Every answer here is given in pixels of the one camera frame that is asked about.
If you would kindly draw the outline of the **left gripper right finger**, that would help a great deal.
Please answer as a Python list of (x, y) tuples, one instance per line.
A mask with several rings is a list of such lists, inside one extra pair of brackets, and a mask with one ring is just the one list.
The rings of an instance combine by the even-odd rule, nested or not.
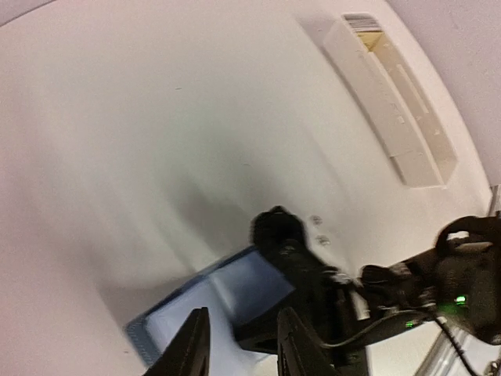
[(327, 376), (337, 371), (319, 351), (295, 311), (287, 307), (279, 312), (277, 368), (279, 376)]

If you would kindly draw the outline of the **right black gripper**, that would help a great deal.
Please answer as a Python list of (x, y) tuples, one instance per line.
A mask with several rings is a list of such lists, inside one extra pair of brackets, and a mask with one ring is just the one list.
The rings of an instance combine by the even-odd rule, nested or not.
[(235, 326), (245, 350), (277, 356), (277, 317), (292, 308), (336, 375), (367, 375), (369, 345), (435, 322), (443, 334), (456, 324), (476, 339), (500, 342), (500, 220), (467, 216), (448, 224), (432, 249), (389, 267), (368, 265), (357, 278), (334, 266), (332, 309), (276, 303)]

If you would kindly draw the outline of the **gold credit card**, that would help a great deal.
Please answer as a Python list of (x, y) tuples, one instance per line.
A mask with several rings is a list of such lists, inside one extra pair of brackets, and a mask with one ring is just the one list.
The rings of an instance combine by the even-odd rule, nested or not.
[(358, 31), (356, 34), (369, 52), (372, 52), (385, 36), (383, 31)]

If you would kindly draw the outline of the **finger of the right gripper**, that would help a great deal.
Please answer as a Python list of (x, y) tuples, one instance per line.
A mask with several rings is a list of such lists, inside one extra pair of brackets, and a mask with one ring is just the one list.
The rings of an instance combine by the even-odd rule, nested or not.
[(325, 274), (330, 267), (308, 246), (305, 225), (296, 215), (282, 206), (260, 213), (251, 222), (250, 240), (293, 287), (278, 306), (335, 306), (336, 288)]

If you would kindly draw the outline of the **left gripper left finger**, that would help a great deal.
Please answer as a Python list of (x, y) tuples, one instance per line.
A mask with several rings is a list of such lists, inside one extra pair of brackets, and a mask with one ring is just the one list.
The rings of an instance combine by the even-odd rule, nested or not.
[(151, 376), (209, 374), (211, 325), (207, 307), (193, 309), (158, 361)]

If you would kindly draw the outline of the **blue card holder wallet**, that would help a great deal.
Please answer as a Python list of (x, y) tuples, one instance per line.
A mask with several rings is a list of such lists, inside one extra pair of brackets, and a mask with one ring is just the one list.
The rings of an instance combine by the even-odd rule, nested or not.
[(247, 248), (207, 267), (127, 324), (147, 367), (153, 366), (193, 309), (206, 307), (211, 324), (211, 375), (251, 375), (265, 354), (241, 349), (232, 329), (272, 308), (293, 291), (283, 274)]

